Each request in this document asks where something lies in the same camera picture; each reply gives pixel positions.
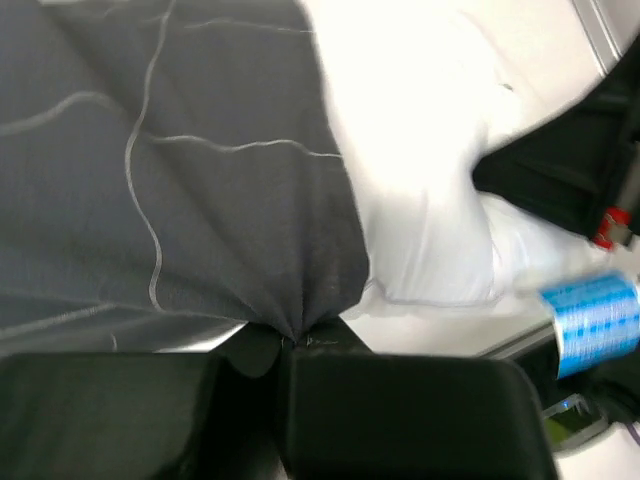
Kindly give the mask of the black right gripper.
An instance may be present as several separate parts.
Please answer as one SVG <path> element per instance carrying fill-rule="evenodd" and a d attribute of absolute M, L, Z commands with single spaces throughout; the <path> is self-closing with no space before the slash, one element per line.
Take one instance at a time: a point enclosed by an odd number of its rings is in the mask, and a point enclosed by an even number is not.
<path fill-rule="evenodd" d="M 639 52 L 579 103 L 484 156 L 478 190 L 611 250 L 639 234 Z"/>

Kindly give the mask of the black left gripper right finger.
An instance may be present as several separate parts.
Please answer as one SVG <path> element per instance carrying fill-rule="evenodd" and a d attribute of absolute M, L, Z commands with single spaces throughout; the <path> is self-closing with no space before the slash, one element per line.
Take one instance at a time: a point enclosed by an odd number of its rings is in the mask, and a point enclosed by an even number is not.
<path fill-rule="evenodd" d="M 504 360 L 377 354 L 342 320 L 282 348 L 295 479 L 554 479 L 537 394 Z"/>

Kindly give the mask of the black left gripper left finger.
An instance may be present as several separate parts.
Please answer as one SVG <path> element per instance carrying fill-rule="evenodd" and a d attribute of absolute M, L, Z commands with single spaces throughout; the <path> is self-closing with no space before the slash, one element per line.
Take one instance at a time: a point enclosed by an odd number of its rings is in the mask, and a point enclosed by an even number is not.
<path fill-rule="evenodd" d="M 1 362 L 5 479 L 274 479 L 264 416 L 280 337 L 208 353 L 23 353 Z"/>

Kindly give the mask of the white pillow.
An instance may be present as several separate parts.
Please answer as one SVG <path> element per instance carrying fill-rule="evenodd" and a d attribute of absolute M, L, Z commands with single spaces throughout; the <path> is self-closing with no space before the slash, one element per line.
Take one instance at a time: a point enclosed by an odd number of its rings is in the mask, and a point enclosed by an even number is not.
<path fill-rule="evenodd" d="M 586 240 L 478 192 L 528 86 L 451 1 L 306 1 L 329 125 L 389 304 L 480 309 L 607 263 Z"/>

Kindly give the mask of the dark grey checked pillowcase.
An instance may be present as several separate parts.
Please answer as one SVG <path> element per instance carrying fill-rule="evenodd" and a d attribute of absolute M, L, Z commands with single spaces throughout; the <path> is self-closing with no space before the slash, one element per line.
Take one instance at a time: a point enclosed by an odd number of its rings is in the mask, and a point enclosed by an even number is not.
<path fill-rule="evenodd" d="M 2 3 L 3 354 L 296 339 L 368 276 L 298 3 Z"/>

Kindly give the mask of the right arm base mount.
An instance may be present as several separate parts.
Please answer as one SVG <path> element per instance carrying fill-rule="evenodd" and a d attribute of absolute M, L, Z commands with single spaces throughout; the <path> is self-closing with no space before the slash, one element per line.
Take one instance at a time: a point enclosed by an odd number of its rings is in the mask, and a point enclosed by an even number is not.
<path fill-rule="evenodd" d="M 509 360 L 527 374 L 543 407 L 552 450 L 573 452 L 613 426 L 639 440 L 639 350 L 559 379 L 559 347 L 550 321 L 481 353 Z"/>

